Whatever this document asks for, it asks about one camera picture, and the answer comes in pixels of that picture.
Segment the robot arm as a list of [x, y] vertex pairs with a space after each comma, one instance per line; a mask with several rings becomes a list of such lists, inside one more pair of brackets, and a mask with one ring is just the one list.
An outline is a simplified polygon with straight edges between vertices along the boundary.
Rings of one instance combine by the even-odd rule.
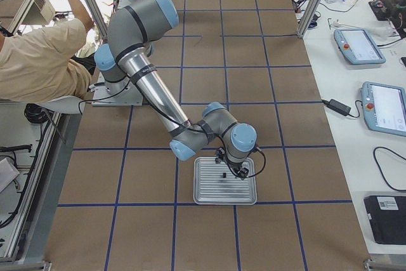
[[224, 163], [237, 178], [252, 178], [255, 174], [244, 162], [259, 151], [256, 130], [238, 122], [219, 102], [207, 105], [202, 119], [192, 122], [166, 84], [172, 69], [149, 60], [153, 42], [178, 24], [172, 0], [136, 0], [125, 5], [110, 18], [108, 41], [95, 53], [96, 67], [106, 84], [124, 82], [140, 93], [171, 135], [169, 146], [179, 160], [190, 159], [218, 139], [221, 146], [215, 162]]

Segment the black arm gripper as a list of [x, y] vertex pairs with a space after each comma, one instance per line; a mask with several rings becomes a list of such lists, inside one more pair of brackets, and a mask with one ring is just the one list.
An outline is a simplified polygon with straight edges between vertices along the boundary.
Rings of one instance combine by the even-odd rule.
[[233, 176], [237, 178], [248, 178], [249, 170], [243, 167], [242, 163], [232, 163], [227, 159], [226, 151], [223, 147], [220, 147], [216, 150], [215, 163], [220, 164], [221, 162], [225, 163], [227, 168], [230, 170]]

